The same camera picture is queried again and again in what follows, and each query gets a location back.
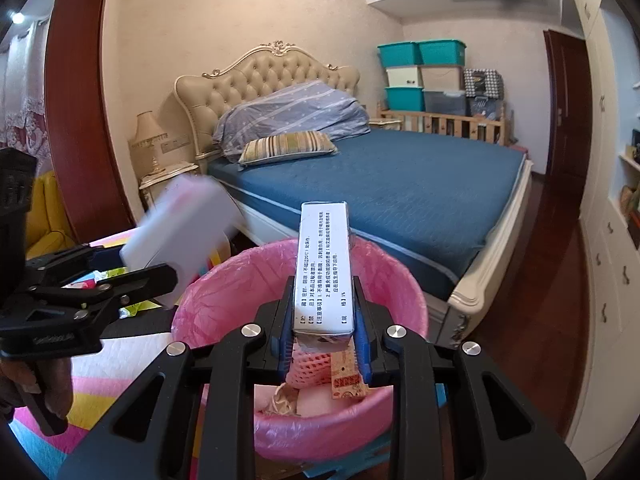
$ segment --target curtain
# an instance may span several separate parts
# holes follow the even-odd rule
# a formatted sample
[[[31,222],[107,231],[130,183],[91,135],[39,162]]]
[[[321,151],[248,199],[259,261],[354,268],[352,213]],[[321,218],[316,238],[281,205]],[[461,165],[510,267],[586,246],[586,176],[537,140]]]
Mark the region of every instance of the curtain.
[[[0,52],[0,148],[38,159],[38,174],[52,170],[44,118],[44,56],[49,19],[34,22]]]

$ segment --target wall outlet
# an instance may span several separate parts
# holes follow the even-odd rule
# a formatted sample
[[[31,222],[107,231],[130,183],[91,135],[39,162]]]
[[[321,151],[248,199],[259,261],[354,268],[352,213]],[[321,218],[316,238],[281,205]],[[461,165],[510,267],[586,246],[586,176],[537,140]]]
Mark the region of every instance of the wall outlet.
[[[189,136],[182,135],[179,137],[175,137],[175,139],[168,140],[167,142],[163,142],[160,144],[160,149],[163,153],[169,153],[173,150],[177,150],[183,146],[186,146],[190,143]]]

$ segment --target table lamp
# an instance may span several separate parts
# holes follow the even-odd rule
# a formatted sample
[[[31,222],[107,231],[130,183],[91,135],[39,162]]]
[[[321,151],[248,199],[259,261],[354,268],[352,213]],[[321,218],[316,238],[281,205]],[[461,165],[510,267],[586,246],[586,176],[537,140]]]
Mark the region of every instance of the table lamp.
[[[162,171],[156,158],[155,143],[158,140],[168,139],[169,135],[166,133],[156,121],[151,111],[142,112],[138,114],[138,127],[136,129],[136,138],[133,139],[131,147],[134,150],[145,148],[151,150],[151,174],[158,174]]]

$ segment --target blue gripper pad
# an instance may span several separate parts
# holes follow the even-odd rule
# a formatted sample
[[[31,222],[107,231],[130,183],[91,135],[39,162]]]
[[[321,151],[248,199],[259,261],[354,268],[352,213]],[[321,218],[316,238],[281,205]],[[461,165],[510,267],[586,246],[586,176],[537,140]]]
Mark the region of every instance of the blue gripper pad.
[[[354,294],[353,297],[355,310],[353,345],[355,346],[356,361],[358,362],[358,369],[360,370],[362,379],[365,384],[369,384],[371,381],[371,349],[369,348],[369,339],[367,338],[367,330],[364,324],[364,318],[362,317],[360,303],[358,302],[356,294]]]
[[[291,366],[291,355],[293,353],[293,294],[287,301],[287,309],[282,323],[282,333],[279,338],[271,338],[271,354],[278,356],[278,374],[280,380],[285,382]]]

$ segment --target upholstered headboard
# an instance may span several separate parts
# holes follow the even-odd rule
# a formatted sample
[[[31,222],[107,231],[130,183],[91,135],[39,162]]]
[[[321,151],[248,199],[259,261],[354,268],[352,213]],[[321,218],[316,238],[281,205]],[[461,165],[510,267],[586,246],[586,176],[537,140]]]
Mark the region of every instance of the upholstered headboard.
[[[196,161],[201,169],[206,159],[217,153],[211,135],[227,110],[314,79],[353,95],[360,73],[351,66],[322,64],[293,44],[275,41],[251,49],[224,70],[179,77],[174,93],[191,122]]]

